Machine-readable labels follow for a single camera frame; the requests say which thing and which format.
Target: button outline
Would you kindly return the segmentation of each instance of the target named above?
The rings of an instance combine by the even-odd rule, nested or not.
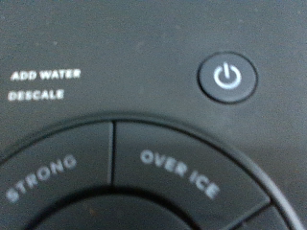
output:
[[[254,86],[253,86],[253,89],[252,91],[247,95],[245,96],[244,98],[242,99],[239,99],[239,100],[236,100],[236,101],[223,101],[223,100],[220,100],[220,99],[217,99],[213,96],[211,96],[209,93],[206,92],[206,90],[202,87],[202,84],[201,84],[201,69],[202,69],[202,66],[208,61],[210,60],[211,58],[215,57],[215,56],[220,56],[220,55],[235,55],[239,58],[243,58],[245,61],[247,61],[250,65],[250,67],[252,68],[253,72],[254,72],[254,75],[255,75],[255,83],[254,83]],[[258,71],[257,69],[255,68],[255,66],[251,63],[251,61],[249,59],[247,59],[246,57],[244,57],[243,55],[241,54],[238,54],[236,52],[232,52],[232,51],[225,51],[225,52],[217,52],[217,53],[213,53],[212,55],[209,55],[207,56],[202,62],[200,62],[200,65],[199,65],[199,69],[198,69],[198,72],[197,72],[197,82],[198,82],[198,85],[199,85],[199,88],[201,90],[201,92],[207,96],[209,99],[219,103],[219,104],[238,104],[238,103],[242,103],[244,102],[245,100],[247,100],[249,97],[251,97],[254,92],[256,91],[256,88],[258,86],[258,80],[259,80],[259,77],[258,77]]]

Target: black plastic surface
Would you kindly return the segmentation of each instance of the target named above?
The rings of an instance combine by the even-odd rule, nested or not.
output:
[[[53,214],[36,229],[191,229],[167,209],[143,198],[104,195],[88,198]]]
[[[1,1],[0,158],[79,121],[159,121],[243,152],[307,225],[306,11],[305,1]],[[200,91],[201,62],[224,52],[243,55],[258,73],[257,90],[241,103]],[[53,69],[82,76],[10,80],[15,71]],[[64,89],[64,99],[8,102],[12,90],[44,89]]]
[[[270,207],[257,217],[245,222],[238,230],[289,230],[278,211]]]
[[[227,229],[269,202],[215,149],[159,126],[116,124],[114,185],[164,196],[201,229]]]
[[[61,198],[107,186],[110,129],[111,124],[104,123],[64,131],[25,149],[3,165],[0,228],[21,229]]]

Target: strong button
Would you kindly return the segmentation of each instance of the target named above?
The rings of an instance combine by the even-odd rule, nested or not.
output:
[[[200,229],[230,229],[269,202],[217,150],[180,132],[142,124],[117,125],[114,184],[164,197]]]
[[[237,103],[253,92],[256,73],[245,58],[219,54],[201,65],[199,81],[201,89],[210,98],[222,103]]]
[[[18,153],[0,168],[0,229],[23,229],[75,192],[109,183],[111,124],[76,127]]]

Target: round button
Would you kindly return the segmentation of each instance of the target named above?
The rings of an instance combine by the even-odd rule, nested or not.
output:
[[[207,59],[199,71],[201,89],[221,103],[238,103],[253,92],[257,77],[251,63],[235,54],[218,54]]]
[[[169,210],[144,198],[103,195],[59,210],[36,230],[47,229],[191,229]]]

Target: control panel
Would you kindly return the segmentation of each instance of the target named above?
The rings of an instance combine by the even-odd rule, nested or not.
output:
[[[0,2],[0,229],[307,226],[303,2]]]

